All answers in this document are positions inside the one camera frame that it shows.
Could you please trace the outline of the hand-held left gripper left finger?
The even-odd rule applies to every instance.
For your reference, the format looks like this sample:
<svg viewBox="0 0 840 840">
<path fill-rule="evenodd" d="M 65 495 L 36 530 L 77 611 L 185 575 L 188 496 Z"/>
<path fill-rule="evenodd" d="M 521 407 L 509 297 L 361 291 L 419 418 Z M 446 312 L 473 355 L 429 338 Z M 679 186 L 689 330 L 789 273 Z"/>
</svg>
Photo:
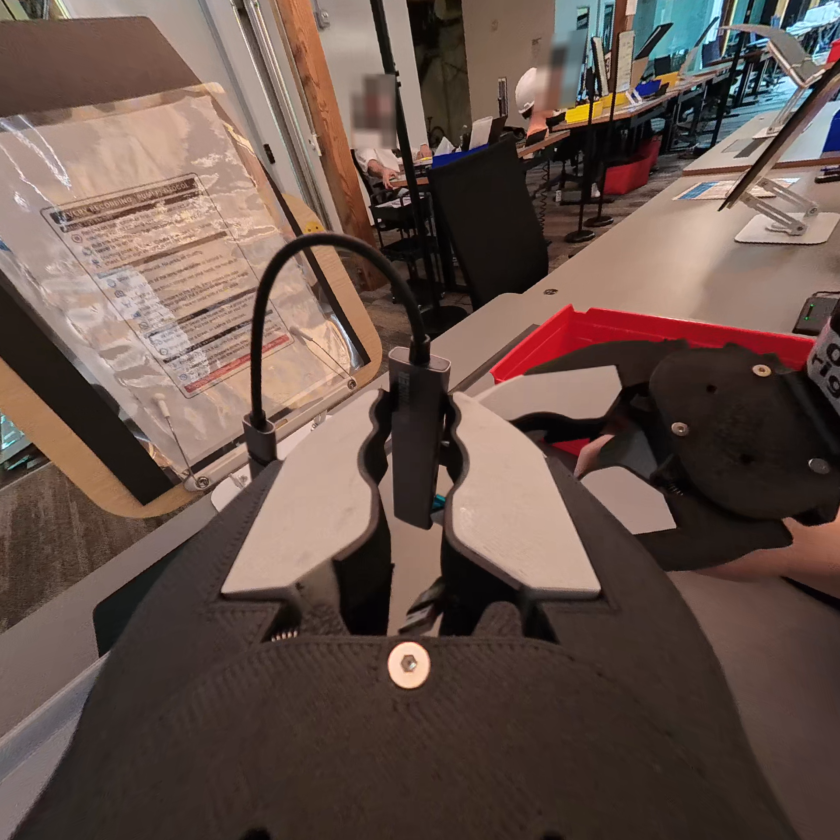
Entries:
<svg viewBox="0 0 840 840">
<path fill-rule="evenodd" d="M 388 392 L 366 392 L 317 426 L 279 468 L 222 585 L 229 599 L 340 599 L 334 564 L 369 543 L 391 432 Z"/>
</svg>

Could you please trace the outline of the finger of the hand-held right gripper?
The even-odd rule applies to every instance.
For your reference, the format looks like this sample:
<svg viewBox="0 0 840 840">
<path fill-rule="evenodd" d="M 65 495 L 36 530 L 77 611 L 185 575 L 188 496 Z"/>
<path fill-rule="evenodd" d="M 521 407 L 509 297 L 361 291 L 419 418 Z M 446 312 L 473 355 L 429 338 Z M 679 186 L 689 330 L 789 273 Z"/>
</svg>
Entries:
<svg viewBox="0 0 840 840">
<path fill-rule="evenodd" d="M 579 481 L 635 536 L 672 531 L 677 527 L 665 496 L 624 466 L 595 469 Z"/>
<path fill-rule="evenodd" d="M 600 437 L 623 391 L 613 364 L 520 374 L 477 396 L 477 402 L 525 433 L 552 443 Z"/>
</svg>

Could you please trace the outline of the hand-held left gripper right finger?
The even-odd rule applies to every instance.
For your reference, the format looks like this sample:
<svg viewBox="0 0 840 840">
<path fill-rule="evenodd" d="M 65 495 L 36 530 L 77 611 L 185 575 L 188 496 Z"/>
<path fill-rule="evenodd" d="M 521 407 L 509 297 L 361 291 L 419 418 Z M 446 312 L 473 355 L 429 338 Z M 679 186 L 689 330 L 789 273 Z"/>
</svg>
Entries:
<svg viewBox="0 0 840 840">
<path fill-rule="evenodd" d="M 448 544 L 518 594 L 597 599 L 602 586 L 542 450 L 472 396 L 449 404 Z"/>
</svg>

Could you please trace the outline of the red plastic bin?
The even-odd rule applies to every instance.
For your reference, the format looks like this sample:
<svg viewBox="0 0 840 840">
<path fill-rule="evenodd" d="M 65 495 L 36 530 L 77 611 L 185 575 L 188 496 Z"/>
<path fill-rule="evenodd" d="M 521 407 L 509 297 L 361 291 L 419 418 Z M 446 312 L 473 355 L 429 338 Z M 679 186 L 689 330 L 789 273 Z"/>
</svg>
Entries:
<svg viewBox="0 0 840 840">
<path fill-rule="evenodd" d="M 782 366 L 799 371 L 811 354 L 813 339 L 603 308 L 577 311 L 569 305 L 507 353 L 491 374 L 497 385 L 518 375 L 613 364 L 627 390 L 637 383 L 629 373 L 619 371 L 619 363 L 627 361 L 638 344 L 642 345 L 638 352 L 645 353 L 650 344 L 659 352 L 679 350 L 684 344 L 692 349 L 717 349 L 728 343 L 759 355 L 773 354 Z M 559 446 L 578 455 L 584 443 L 592 440 Z"/>
</svg>

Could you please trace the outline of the silver usb hub with cable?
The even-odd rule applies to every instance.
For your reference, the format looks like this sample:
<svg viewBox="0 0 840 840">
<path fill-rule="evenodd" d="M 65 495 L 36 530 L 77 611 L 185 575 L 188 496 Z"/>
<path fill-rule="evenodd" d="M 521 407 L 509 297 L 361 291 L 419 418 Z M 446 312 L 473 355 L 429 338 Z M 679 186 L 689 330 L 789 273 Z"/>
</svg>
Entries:
<svg viewBox="0 0 840 840">
<path fill-rule="evenodd" d="M 433 360 L 424 317 L 407 281 L 379 250 L 346 234 L 319 232 L 292 239 L 269 259 L 259 278 L 249 333 L 250 407 L 243 419 L 251 471 L 256 475 L 277 460 L 277 436 L 262 397 L 270 294 L 287 263 L 300 252 L 321 246 L 349 251 L 379 270 L 406 312 L 411 329 L 407 361 L 398 360 L 396 353 L 391 353 L 388 361 L 394 512 L 403 522 L 430 529 L 448 405 L 448 362 Z"/>
</svg>

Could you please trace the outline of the person's right hand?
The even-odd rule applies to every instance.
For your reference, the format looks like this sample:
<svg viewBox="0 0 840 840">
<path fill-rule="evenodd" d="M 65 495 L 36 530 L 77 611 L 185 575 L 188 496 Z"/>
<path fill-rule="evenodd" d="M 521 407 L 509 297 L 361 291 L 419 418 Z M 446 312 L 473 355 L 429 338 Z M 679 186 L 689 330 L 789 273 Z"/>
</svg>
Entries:
<svg viewBox="0 0 840 840">
<path fill-rule="evenodd" d="M 614 438 L 614 434 L 604 434 L 585 444 L 574 466 L 574 477 L 582 478 L 587 472 L 597 468 L 601 450 Z"/>
</svg>

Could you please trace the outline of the black charger green light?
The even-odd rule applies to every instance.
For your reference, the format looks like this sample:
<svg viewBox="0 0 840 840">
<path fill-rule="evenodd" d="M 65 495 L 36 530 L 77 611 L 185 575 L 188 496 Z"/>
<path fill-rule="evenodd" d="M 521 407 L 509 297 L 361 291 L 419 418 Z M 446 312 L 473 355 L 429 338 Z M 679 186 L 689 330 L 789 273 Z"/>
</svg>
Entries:
<svg viewBox="0 0 840 840">
<path fill-rule="evenodd" d="M 830 321 L 838 302 L 838 291 L 822 290 L 812 294 L 805 300 L 791 332 L 815 338 Z"/>
</svg>

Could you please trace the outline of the black office chair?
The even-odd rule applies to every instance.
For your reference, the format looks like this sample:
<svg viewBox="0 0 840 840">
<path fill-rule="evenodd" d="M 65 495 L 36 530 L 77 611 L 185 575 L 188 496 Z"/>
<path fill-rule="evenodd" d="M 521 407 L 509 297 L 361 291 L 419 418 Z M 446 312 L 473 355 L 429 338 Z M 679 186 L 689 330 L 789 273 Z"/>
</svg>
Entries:
<svg viewBox="0 0 840 840">
<path fill-rule="evenodd" d="M 522 294 L 549 274 L 548 246 L 513 138 L 457 154 L 427 180 L 474 310 Z"/>
</svg>

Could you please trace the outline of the dark green desk mat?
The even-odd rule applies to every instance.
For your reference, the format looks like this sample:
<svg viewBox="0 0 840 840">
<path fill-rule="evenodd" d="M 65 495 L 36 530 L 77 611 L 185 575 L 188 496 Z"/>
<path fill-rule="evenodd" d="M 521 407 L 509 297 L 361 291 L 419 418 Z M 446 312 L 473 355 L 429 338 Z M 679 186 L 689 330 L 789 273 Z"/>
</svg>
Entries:
<svg viewBox="0 0 840 840">
<path fill-rule="evenodd" d="M 159 578 L 158 570 L 144 570 L 93 608 L 92 627 L 99 657 L 116 644 L 138 605 Z"/>
</svg>

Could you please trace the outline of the tilted board on stand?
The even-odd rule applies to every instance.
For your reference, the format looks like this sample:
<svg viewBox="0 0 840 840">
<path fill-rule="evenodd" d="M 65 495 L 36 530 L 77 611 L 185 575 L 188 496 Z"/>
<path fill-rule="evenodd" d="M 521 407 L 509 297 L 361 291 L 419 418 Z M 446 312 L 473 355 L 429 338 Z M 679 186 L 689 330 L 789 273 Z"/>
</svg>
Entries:
<svg viewBox="0 0 840 840">
<path fill-rule="evenodd" d="M 727 30 L 768 39 L 770 55 L 796 85 L 795 95 L 777 116 L 758 159 L 732 188 L 719 210 L 742 204 L 756 213 L 736 236 L 741 244 L 821 245 L 838 224 L 837 213 L 823 213 L 811 199 L 773 176 L 782 156 L 810 128 L 838 92 L 838 64 L 817 64 L 799 40 L 783 28 L 735 24 Z"/>
</svg>

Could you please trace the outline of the red storage crate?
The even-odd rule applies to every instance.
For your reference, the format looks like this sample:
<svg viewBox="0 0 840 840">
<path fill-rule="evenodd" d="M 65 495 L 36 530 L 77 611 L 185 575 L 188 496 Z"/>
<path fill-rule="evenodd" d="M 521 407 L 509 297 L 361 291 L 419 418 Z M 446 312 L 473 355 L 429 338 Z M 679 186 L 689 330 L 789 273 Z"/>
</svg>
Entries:
<svg viewBox="0 0 840 840">
<path fill-rule="evenodd" d="M 636 152 L 625 162 L 611 165 L 604 176 L 601 192 L 605 196 L 624 196 L 648 183 L 658 164 L 662 135 L 660 133 L 642 142 Z"/>
</svg>

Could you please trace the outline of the black pole stand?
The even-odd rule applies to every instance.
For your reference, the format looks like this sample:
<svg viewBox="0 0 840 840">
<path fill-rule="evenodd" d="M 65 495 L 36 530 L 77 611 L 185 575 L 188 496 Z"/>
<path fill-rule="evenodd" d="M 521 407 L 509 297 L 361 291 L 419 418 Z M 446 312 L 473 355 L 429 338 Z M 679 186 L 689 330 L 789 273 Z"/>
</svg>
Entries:
<svg viewBox="0 0 840 840">
<path fill-rule="evenodd" d="M 395 86 L 395 129 L 398 140 L 398 148 L 402 154 L 406 185 L 411 199 L 413 220 L 415 230 L 421 248 L 423 267 L 425 269 L 425 280 L 423 288 L 428 300 L 428 305 L 421 310 L 423 324 L 432 340 L 439 338 L 447 330 L 467 317 L 464 309 L 457 306 L 441 306 L 436 275 L 434 272 L 434 261 L 428 243 L 426 218 L 424 204 L 419 192 L 413 153 L 408 136 L 405 112 L 403 107 L 401 82 L 396 67 L 392 42 L 389 35 L 385 8 L 383 1 L 370 1 L 371 13 L 374 21 L 374 29 L 377 42 L 381 52 L 381 59 L 384 73 L 393 77 Z"/>
</svg>

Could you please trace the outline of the wooden-edged sign stand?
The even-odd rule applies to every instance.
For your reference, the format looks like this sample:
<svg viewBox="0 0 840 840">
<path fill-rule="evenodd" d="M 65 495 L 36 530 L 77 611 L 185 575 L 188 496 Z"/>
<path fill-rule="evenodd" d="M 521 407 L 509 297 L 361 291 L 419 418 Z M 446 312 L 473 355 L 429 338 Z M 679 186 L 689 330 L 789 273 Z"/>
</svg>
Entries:
<svg viewBox="0 0 840 840">
<path fill-rule="evenodd" d="M 2 408 L 101 509 L 244 467 L 259 279 L 321 229 L 152 19 L 2 21 Z"/>
</svg>

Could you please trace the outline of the long wooden workbench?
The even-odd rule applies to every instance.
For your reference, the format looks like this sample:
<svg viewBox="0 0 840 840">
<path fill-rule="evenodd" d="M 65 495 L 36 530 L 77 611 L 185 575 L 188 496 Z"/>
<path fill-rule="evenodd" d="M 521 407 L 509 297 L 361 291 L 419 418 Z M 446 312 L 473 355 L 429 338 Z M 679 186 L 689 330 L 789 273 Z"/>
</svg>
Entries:
<svg viewBox="0 0 840 840">
<path fill-rule="evenodd" d="M 640 98 L 635 91 L 621 92 L 618 103 L 613 94 L 596 99 L 594 104 L 580 103 L 574 108 L 563 110 L 559 117 L 548 117 L 546 128 L 529 135 L 517 144 L 518 158 L 524 161 L 534 158 L 567 139 L 575 130 L 587 130 L 589 125 L 617 125 L 625 121 L 629 127 L 637 126 L 650 119 L 662 117 L 666 121 L 665 146 L 669 146 L 673 128 L 679 121 L 679 110 L 695 99 L 695 118 L 690 131 L 697 132 L 697 125 L 703 103 L 709 98 L 711 86 L 720 85 L 732 74 L 732 68 L 743 65 L 750 67 L 769 57 L 767 49 L 753 49 L 738 62 L 723 60 L 700 73 L 685 79 L 667 79 L 659 85 L 652 96 Z"/>
</svg>

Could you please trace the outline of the wooden support post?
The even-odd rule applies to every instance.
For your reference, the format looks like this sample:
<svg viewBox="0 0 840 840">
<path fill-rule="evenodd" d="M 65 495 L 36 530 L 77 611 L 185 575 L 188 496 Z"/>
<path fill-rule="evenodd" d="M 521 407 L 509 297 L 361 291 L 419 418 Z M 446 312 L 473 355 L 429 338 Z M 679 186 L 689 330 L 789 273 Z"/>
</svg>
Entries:
<svg viewBox="0 0 840 840">
<path fill-rule="evenodd" d="M 377 246 L 369 210 L 344 129 L 340 105 L 309 1 L 277 1 L 276 12 L 300 79 L 312 131 L 320 149 L 320 165 L 339 229 Z"/>
</svg>

